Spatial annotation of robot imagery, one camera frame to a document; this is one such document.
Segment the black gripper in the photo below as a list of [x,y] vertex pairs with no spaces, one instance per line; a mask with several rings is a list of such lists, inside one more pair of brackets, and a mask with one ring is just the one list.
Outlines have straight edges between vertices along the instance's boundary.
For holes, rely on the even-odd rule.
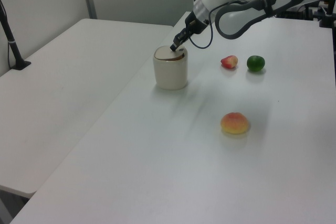
[[189,39],[189,35],[201,34],[208,25],[209,20],[206,19],[205,22],[202,22],[196,18],[194,12],[190,12],[185,19],[185,28],[174,37],[170,49],[176,51],[179,46]]

